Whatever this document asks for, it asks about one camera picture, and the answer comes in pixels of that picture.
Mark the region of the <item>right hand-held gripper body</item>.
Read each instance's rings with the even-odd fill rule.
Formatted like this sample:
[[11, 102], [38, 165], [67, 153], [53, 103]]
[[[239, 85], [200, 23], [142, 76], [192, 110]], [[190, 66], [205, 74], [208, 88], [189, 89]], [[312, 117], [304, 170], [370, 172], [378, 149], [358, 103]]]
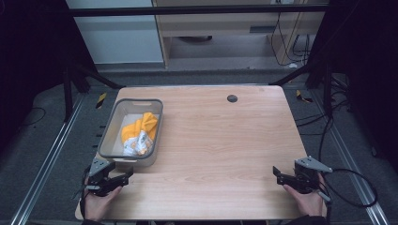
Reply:
[[301, 194], [307, 194], [319, 187], [319, 173], [332, 173], [333, 169], [317, 159], [308, 156], [295, 160], [294, 189]]

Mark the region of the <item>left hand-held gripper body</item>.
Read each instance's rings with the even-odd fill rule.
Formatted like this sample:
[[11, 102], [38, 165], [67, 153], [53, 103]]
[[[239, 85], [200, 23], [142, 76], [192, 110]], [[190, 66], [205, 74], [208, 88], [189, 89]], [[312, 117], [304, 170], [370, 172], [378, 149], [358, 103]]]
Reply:
[[88, 172], [86, 189], [100, 197], [106, 196], [115, 189], [116, 180], [109, 177], [115, 168], [115, 162], [106, 159], [94, 158]]

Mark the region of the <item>person's right hand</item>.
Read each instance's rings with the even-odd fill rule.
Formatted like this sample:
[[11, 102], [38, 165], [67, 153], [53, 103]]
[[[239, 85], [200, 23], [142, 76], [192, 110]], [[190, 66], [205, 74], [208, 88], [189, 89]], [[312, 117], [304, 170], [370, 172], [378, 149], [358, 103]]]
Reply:
[[283, 185], [283, 189], [294, 198], [303, 216], [321, 217], [323, 215], [324, 200], [319, 195], [319, 189], [308, 194], [301, 194], [288, 185]]

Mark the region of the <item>person's left hand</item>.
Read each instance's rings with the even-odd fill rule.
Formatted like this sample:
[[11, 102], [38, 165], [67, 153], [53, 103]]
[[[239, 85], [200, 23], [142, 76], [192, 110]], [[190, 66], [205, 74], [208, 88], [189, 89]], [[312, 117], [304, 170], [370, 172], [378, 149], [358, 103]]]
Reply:
[[84, 219], [101, 222], [105, 217], [111, 202], [121, 190], [122, 187], [117, 187], [104, 197], [99, 197], [86, 190], [84, 192]]

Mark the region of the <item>grey plastic basket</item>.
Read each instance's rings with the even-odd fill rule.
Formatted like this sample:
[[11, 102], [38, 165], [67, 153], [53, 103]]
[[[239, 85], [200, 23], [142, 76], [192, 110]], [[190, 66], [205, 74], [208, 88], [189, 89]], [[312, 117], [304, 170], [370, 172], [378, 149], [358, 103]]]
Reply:
[[159, 99], [120, 99], [112, 110], [98, 154], [118, 162], [151, 166], [157, 157], [162, 110]]

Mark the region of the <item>orange and white cloth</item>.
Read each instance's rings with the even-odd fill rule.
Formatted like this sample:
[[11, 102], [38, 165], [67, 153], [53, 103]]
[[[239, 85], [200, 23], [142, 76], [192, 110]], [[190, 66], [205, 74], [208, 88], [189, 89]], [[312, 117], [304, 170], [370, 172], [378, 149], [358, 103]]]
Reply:
[[152, 112], [145, 112], [134, 123], [121, 129], [124, 156], [142, 157], [152, 148], [157, 133], [158, 118]]

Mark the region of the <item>yellow and black tape marker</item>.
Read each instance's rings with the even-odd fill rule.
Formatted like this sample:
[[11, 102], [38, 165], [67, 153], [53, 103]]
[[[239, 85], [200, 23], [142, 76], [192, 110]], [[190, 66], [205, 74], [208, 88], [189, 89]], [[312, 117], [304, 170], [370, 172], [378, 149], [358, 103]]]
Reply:
[[106, 97], [107, 97], [107, 93], [106, 92], [103, 92], [103, 93], [101, 93], [99, 95], [98, 101], [97, 101], [96, 106], [95, 106], [96, 109], [100, 109], [101, 108], [101, 106], [103, 105], [103, 102], [106, 99]]
[[314, 102], [310, 97], [304, 97], [299, 90], [296, 90], [296, 99], [301, 100], [303, 102], [312, 103]]

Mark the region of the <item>black metal stand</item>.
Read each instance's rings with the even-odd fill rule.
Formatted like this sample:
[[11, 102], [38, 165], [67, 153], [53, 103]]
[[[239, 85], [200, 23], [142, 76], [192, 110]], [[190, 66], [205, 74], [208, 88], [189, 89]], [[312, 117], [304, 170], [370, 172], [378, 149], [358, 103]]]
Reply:
[[289, 81], [297, 78], [299, 75], [308, 73], [309, 77], [305, 85], [308, 88], [316, 88], [320, 82], [323, 82], [323, 109], [328, 118], [332, 117], [331, 106], [331, 77], [332, 65], [329, 62], [310, 62], [307, 65], [296, 69], [284, 78], [276, 82], [271, 82], [270, 85], [285, 85]]
[[105, 77], [101, 76], [97, 71], [83, 67], [79, 64], [66, 64], [62, 74], [65, 98], [65, 122], [68, 122], [73, 113], [71, 85], [74, 84], [80, 93], [87, 93], [90, 90], [90, 84], [86, 80], [86, 76], [91, 77], [112, 89], [123, 88], [123, 85], [106, 79]]

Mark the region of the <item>black curtain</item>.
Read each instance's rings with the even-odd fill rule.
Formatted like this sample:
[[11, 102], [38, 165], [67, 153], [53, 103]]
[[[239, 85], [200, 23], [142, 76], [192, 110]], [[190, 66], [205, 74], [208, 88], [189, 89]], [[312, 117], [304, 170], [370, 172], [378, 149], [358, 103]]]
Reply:
[[75, 20], [44, 15], [68, 7], [66, 0], [0, 0], [0, 158], [35, 96], [63, 82], [64, 64], [56, 58], [53, 38], [74, 62], [96, 69]]
[[329, 0], [310, 59], [324, 52], [376, 151], [398, 173], [398, 0]]

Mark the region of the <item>white cabinet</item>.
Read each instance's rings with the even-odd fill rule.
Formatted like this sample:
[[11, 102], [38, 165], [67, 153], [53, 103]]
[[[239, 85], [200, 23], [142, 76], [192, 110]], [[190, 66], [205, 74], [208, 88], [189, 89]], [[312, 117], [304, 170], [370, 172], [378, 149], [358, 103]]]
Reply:
[[[70, 9], [146, 8], [151, 0], [66, 0]], [[162, 63], [155, 17], [75, 17], [96, 65]]]

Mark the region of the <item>light wooden desk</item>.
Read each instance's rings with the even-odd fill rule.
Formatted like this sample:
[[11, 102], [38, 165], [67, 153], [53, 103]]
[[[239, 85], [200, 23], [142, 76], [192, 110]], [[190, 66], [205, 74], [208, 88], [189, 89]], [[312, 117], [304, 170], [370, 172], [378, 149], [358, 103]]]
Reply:
[[[329, 0], [151, 0], [155, 7], [326, 4]], [[298, 36], [315, 35], [321, 12], [159, 15], [163, 38], [265, 34], [277, 62], [285, 64]]]

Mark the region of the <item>aluminium floor rail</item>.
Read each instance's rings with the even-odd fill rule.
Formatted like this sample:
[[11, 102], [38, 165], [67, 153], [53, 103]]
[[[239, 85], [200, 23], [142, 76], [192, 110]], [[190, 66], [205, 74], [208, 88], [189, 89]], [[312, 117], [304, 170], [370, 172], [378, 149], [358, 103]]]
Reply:
[[[344, 139], [338, 130], [338, 128], [331, 123], [329, 125], [329, 132], [333, 142], [336, 146], [337, 153], [343, 162], [344, 166], [351, 171], [356, 173], [360, 173], [360, 167], [357, 165], [352, 155], [350, 154], [347, 145], [344, 142]], [[390, 225], [387, 216], [385, 215], [382, 207], [377, 202], [375, 192], [372, 191], [370, 183], [365, 181], [363, 178], [359, 178], [355, 174], [350, 174], [350, 179], [352, 184], [359, 194], [359, 198], [362, 204], [370, 204], [375, 203], [370, 207], [366, 207], [366, 212], [373, 222], [374, 225]]]
[[82, 108], [82, 104], [85, 99], [85, 94], [78, 94], [75, 102], [72, 104], [72, 111], [69, 118], [63, 122], [62, 127], [57, 133], [54, 142], [41, 164], [38, 173], [25, 194], [22, 203], [18, 207], [14, 216], [12, 217], [9, 225], [25, 225], [31, 212], [38, 201], [38, 197], [45, 186], [47, 179], [52, 171], [55, 162], [69, 136], [69, 133], [76, 121], [76, 118]]

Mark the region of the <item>black horizontal frame bar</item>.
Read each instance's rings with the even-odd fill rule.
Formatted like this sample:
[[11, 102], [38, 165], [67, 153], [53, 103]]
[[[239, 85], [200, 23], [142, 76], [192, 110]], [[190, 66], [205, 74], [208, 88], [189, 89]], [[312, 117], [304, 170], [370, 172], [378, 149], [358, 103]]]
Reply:
[[73, 17], [191, 15], [228, 13], [319, 12], [329, 9], [329, 4], [299, 5], [239, 5], [239, 6], [186, 6], [186, 7], [121, 7], [82, 8], [65, 11]]

